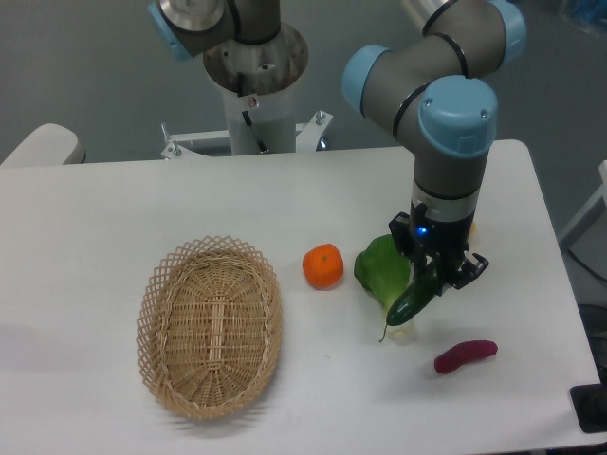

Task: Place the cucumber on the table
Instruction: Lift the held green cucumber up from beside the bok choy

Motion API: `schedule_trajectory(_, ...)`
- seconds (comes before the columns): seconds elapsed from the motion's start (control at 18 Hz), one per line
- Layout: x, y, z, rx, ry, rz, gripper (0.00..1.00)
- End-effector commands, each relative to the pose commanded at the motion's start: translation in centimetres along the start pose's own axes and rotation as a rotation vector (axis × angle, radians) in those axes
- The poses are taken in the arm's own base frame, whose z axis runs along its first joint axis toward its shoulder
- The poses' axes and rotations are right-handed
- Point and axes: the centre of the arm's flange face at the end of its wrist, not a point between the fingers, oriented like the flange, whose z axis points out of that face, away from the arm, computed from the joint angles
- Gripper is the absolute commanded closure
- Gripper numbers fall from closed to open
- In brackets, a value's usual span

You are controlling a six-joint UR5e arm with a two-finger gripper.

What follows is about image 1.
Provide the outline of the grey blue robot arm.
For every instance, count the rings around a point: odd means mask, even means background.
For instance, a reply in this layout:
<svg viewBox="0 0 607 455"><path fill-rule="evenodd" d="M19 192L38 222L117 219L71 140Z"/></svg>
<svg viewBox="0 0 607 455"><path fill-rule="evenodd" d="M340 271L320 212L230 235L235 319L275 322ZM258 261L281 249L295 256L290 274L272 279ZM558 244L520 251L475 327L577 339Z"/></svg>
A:
<svg viewBox="0 0 607 455"><path fill-rule="evenodd" d="M435 271L441 288L459 289L487 268L468 240L496 135L498 102L484 77L522 53L526 25L507 1L411 1L408 9L421 39L401 51L361 48L340 90L414 155L411 210L390 224L397 249L416 279ZM289 92L308 50L278 2L154 1L148 11L174 57L201 57L224 92L235 155L295 151Z"/></svg>

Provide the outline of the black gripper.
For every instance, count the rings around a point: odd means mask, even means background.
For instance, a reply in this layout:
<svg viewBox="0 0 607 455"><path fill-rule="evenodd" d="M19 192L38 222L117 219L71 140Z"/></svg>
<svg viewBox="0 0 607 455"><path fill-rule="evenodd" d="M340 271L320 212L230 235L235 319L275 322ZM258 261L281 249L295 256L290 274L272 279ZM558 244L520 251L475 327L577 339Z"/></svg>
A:
<svg viewBox="0 0 607 455"><path fill-rule="evenodd" d="M413 265L413 280L417 282L427 271L428 264L437 261L435 291L441 297L448 289L462 289L475 281L487 269L488 260L469 252L469 232L472 215L456 221L437 221L430 216L425 203L411 205L411 212L400 212L389 223L398 252Z"/></svg>

